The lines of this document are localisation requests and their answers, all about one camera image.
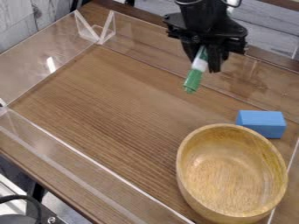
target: blue sponge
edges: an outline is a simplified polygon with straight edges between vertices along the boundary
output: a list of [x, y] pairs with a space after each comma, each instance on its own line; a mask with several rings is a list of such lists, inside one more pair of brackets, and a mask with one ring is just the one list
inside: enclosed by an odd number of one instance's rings
[[279, 111], [240, 110], [236, 125], [252, 129], [268, 138], [280, 138], [285, 132], [285, 119]]

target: green marker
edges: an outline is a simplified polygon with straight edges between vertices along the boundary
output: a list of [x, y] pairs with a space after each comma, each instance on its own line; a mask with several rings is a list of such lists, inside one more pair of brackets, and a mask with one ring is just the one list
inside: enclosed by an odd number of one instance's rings
[[201, 74], [205, 72], [208, 67], [208, 54], [205, 47], [201, 46], [196, 54], [195, 60], [191, 64], [191, 71], [188, 73], [187, 79], [183, 83], [184, 91], [192, 94], [197, 91], [201, 83]]

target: bowl rim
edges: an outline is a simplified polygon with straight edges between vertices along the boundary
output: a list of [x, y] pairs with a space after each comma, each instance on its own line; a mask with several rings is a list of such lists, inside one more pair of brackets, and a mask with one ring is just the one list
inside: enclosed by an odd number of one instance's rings
[[[243, 130], [245, 131], [248, 134], [256, 136], [268, 146], [269, 146], [269, 150], [273, 152], [279, 164], [281, 166], [281, 170], [283, 170], [283, 184], [280, 185], [280, 190], [277, 195], [275, 196], [275, 199], [272, 201], [268, 201], [261, 207], [248, 211], [248, 212], [241, 212], [241, 213], [221, 213], [216, 210], [213, 210], [212, 208], [209, 208], [207, 205], [204, 205], [199, 200], [196, 200], [196, 198], [193, 197], [188, 187], [185, 186], [185, 182], [183, 179], [183, 168], [181, 168], [181, 154], [184, 151], [184, 146], [188, 143], [188, 141], [191, 140], [191, 138], [199, 134], [200, 132], [203, 132], [204, 130], [209, 130], [209, 129], [215, 129], [215, 128], [224, 128], [224, 127], [229, 127], [237, 130]], [[248, 129], [243, 126], [235, 125], [235, 124], [228, 124], [228, 123], [216, 123], [216, 124], [209, 124], [205, 125], [200, 128], [197, 128], [192, 133], [189, 133], [189, 135], [183, 139], [179, 150], [177, 150], [177, 154], [176, 154], [176, 177], [181, 182], [181, 186], [184, 191], [187, 191], [187, 193], [191, 195], [192, 199], [196, 201], [196, 203], [201, 204], [203, 207], [205, 207], [208, 210], [211, 210], [215, 214], [220, 214], [224, 215], [227, 217], [231, 218], [247, 218], [247, 217], [255, 217], [259, 216], [261, 214], [268, 213], [277, 205], [277, 203], [280, 202], [280, 200], [283, 199], [284, 195], [285, 195], [285, 189], [287, 189], [287, 183], [288, 183], [288, 177], [287, 177], [287, 169], [285, 169], [285, 161], [283, 159], [283, 156], [279, 152], [279, 150], [276, 149], [276, 147], [272, 145], [272, 143], [259, 134], [256, 133], [252, 129]]]

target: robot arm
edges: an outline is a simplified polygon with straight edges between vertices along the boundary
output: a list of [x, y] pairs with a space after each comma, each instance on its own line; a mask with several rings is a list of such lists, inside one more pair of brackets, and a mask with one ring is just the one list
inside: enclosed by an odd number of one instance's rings
[[181, 41], [183, 50], [193, 61], [201, 46], [207, 49], [208, 67], [212, 73], [220, 71], [220, 65], [229, 52], [244, 54], [248, 31], [228, 16], [227, 0], [175, 0], [181, 13], [164, 16], [168, 36]]

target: wooden bowl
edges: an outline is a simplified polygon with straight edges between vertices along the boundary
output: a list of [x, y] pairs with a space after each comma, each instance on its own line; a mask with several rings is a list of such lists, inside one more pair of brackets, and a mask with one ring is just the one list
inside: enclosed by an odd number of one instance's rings
[[252, 223], [285, 194], [285, 163], [253, 130], [232, 124], [196, 129], [176, 158], [181, 195], [192, 209], [217, 223]]

